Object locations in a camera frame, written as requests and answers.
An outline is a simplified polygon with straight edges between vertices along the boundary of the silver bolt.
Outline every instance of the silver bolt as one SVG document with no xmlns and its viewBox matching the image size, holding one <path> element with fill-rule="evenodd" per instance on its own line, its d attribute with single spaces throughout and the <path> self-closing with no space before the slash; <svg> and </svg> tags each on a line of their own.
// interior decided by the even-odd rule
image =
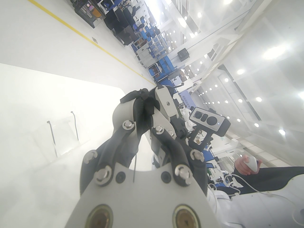
<svg viewBox="0 0 304 228">
<path fill-rule="evenodd" d="M 93 160 L 94 158 L 97 158 L 97 156 L 98 156 L 97 151 L 95 151 L 95 150 L 88 151 L 85 154 L 85 156 L 83 157 L 83 162 L 85 164 L 88 164 L 91 160 Z"/>
<path fill-rule="evenodd" d="M 192 150 L 190 152 L 190 157 L 192 160 L 200 160 L 201 162 L 204 162 L 205 159 L 203 153 L 198 150 Z"/>
<path fill-rule="evenodd" d="M 105 168 L 94 173 L 94 179 L 98 185 L 104 185 L 107 181 L 109 181 L 111 175 L 112 169 L 107 165 Z"/>
<path fill-rule="evenodd" d="M 176 176 L 180 176 L 182 179 L 185 180 L 185 183 L 187 185 L 191 184 L 192 181 L 192 172 L 191 170 L 188 168 L 188 166 L 183 165 L 183 164 L 179 164 L 178 166 L 176 166 L 174 173 Z"/>
<path fill-rule="evenodd" d="M 124 124 L 124 126 L 125 126 L 126 128 L 131 128 L 131 127 L 132 127 L 132 122 L 129 121 L 129 120 L 124 121 L 123 124 Z"/>
<path fill-rule="evenodd" d="M 172 130 L 168 130 L 168 133 L 170 136 L 172 136 L 172 137 L 174 136 L 174 132 Z"/>
<path fill-rule="evenodd" d="M 156 130 L 156 134 L 158 134 L 158 135 L 160 135 L 160 134 L 162 134 L 162 133 L 164 132 L 163 127 L 162 127 L 162 126 L 159 126 L 159 125 L 157 125 L 157 126 L 155 127 L 155 130 Z"/>
</svg>

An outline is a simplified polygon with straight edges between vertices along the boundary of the person's hand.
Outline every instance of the person's hand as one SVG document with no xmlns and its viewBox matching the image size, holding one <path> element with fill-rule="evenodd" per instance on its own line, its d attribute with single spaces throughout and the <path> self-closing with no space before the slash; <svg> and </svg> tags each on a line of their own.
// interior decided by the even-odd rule
<svg viewBox="0 0 304 228">
<path fill-rule="evenodd" d="M 245 162 L 248 162 L 248 156 L 247 155 L 243 155 L 242 157 L 238 158 L 235 162 L 234 162 L 234 166 L 237 169 L 237 171 L 242 174 L 242 175 L 250 175 L 250 174 L 257 174 L 260 170 L 260 166 L 262 163 L 262 160 L 258 160 L 257 162 L 257 172 L 254 172 L 252 169 L 250 169 L 247 164 L 245 164 Z"/>
</svg>

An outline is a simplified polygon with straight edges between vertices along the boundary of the speaker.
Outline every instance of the speaker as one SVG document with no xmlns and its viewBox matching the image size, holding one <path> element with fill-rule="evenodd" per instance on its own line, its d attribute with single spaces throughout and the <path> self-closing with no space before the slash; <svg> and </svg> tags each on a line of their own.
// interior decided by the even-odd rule
<svg viewBox="0 0 304 228">
<path fill-rule="evenodd" d="M 186 49 L 182 49 L 181 51 L 177 52 L 177 55 L 179 57 L 179 60 L 182 62 L 183 60 L 186 60 L 189 58 L 189 53 Z"/>
</svg>

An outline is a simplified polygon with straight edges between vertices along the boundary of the white cable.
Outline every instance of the white cable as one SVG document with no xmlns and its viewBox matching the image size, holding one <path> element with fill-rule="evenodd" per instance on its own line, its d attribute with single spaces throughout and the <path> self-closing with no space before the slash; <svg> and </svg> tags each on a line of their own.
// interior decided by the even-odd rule
<svg viewBox="0 0 304 228">
<path fill-rule="evenodd" d="M 216 214 L 216 212 L 217 212 L 217 198 L 216 198 L 216 196 L 215 196 L 215 194 L 213 192 L 214 190 L 211 188 L 210 185 L 208 185 L 208 188 L 210 189 L 210 191 L 212 192 L 213 197 L 214 197 L 214 201 L 215 201 L 215 211 L 214 211 L 214 214 Z"/>
<path fill-rule="evenodd" d="M 215 184 L 212 184 L 212 183 L 210 183 L 209 185 L 212 185 L 212 186 L 214 186 L 214 188 L 215 188 L 215 191 L 217 191 L 217 187 L 216 187 L 216 185 L 215 185 Z"/>
<path fill-rule="evenodd" d="M 250 184 L 248 184 L 242 177 L 240 177 L 239 175 L 236 175 L 236 174 L 228 174 L 228 175 L 226 175 L 226 176 L 224 177 L 224 182 L 226 182 L 226 177 L 227 177 L 227 176 L 230 176 L 230 175 L 242 179 L 242 180 L 243 180 L 251 189 L 253 189 L 254 191 L 256 191 L 256 192 L 258 192 L 258 193 L 261 193 L 261 194 L 264 194 L 264 195 L 268 195 L 269 197 L 278 196 L 278 197 L 284 198 L 284 199 L 286 199 L 287 201 L 289 201 L 289 202 L 294 206 L 294 210 L 293 210 L 292 215 L 291 215 L 293 221 L 296 222 L 298 225 L 304 227 L 304 224 L 299 223 L 299 222 L 296 221 L 296 219 L 295 219 L 295 212 L 296 212 L 296 210 L 297 210 L 297 209 L 296 209 L 297 206 L 296 206 L 296 204 L 295 204 L 294 202 L 292 202 L 291 200 L 289 200 L 288 198 L 286 198 L 286 197 L 284 197 L 284 196 L 281 196 L 281 195 L 278 195 L 278 194 L 272 194 L 272 193 L 269 192 L 269 191 L 267 191 L 267 192 L 260 192 L 260 191 L 256 190 L 255 188 L 253 188 Z"/>
<path fill-rule="evenodd" d="M 232 188 L 232 189 L 234 189 L 234 190 L 237 190 L 237 191 L 238 191 L 238 194 L 240 194 L 241 191 L 240 191 L 239 189 L 237 189 L 237 188 L 235 188 L 235 187 L 232 187 L 231 185 L 229 185 L 229 184 L 226 183 L 226 178 L 227 178 L 228 176 L 231 176 L 231 175 L 234 175 L 234 174 L 227 174 L 227 175 L 224 177 L 224 185 L 227 186 L 227 187 L 230 187 L 230 188 Z"/>
</svg>

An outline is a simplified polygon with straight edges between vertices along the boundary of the white handheld device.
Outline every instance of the white handheld device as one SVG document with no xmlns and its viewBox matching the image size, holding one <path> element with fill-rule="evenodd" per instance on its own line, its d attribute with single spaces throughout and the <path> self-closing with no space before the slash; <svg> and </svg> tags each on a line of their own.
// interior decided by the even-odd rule
<svg viewBox="0 0 304 228">
<path fill-rule="evenodd" d="M 257 160 L 254 156 L 249 156 L 248 157 L 249 162 L 245 162 L 245 164 L 247 164 L 247 166 L 252 169 L 254 172 L 257 172 Z"/>
</svg>

